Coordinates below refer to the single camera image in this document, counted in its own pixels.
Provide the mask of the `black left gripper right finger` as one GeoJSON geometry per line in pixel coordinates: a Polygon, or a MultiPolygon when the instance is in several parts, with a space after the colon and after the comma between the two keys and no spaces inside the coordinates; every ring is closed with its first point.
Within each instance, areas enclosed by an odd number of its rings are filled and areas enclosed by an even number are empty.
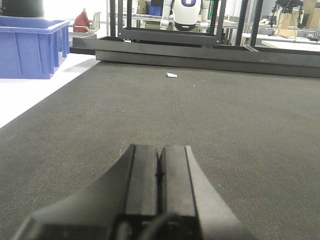
{"type": "Polygon", "coordinates": [[[178,228],[186,239],[256,239],[207,179],[190,146],[165,146],[158,170],[160,209],[180,217],[178,228]]]}

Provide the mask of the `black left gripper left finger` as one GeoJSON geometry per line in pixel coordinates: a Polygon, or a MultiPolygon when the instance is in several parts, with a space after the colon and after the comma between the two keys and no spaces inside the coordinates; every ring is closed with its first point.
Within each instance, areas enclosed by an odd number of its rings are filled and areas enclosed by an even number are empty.
{"type": "Polygon", "coordinates": [[[122,220],[157,214],[158,153],[131,144],[96,181],[26,218],[15,240],[110,240],[122,220]]]}

